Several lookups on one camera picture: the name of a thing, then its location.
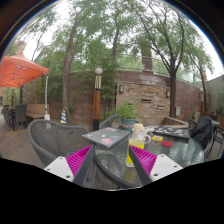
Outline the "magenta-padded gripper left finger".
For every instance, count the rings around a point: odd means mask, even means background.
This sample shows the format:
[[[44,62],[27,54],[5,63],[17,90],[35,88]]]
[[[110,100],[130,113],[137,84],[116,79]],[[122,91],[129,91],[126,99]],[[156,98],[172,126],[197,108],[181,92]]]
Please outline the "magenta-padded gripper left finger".
[[[59,156],[45,171],[81,186],[94,156],[94,146],[89,145],[68,157]]]

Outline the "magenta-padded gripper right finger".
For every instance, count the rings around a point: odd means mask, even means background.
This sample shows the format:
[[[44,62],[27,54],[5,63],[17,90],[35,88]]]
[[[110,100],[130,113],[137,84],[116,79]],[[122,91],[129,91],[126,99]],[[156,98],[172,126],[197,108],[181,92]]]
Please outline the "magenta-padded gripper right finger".
[[[154,155],[136,146],[129,147],[129,156],[143,185],[182,169],[179,164],[165,154]]]

